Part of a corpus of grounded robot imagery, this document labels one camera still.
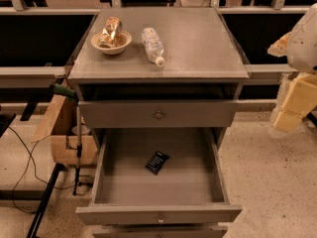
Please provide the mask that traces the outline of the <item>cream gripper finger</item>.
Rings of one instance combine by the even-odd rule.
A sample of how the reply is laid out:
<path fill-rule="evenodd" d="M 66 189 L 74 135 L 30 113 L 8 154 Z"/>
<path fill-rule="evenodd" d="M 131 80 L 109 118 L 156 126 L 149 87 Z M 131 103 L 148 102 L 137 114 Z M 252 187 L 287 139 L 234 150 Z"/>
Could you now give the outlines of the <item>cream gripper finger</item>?
<path fill-rule="evenodd" d="M 290 36 L 290 32 L 283 35 L 276 42 L 269 46 L 269 48 L 267 49 L 267 53 L 278 58 L 286 57 L 288 53 L 288 44 Z"/>
<path fill-rule="evenodd" d="M 290 80 L 283 77 L 270 116 L 269 132 L 274 138 L 292 133 L 302 120 L 317 107 L 317 76 L 300 73 Z"/>

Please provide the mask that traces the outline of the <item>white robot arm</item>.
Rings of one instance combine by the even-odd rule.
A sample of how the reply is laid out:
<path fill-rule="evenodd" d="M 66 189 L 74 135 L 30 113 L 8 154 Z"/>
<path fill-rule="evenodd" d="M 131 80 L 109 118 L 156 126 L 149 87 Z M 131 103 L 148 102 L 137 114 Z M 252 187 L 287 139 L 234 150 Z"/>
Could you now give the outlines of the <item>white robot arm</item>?
<path fill-rule="evenodd" d="M 282 80 L 270 117 L 271 134 L 281 138 L 291 133 L 317 106 L 317 4 L 309 8 L 290 32 L 272 44 L 267 53 L 287 57 L 288 65 L 299 71 L 294 79 Z"/>

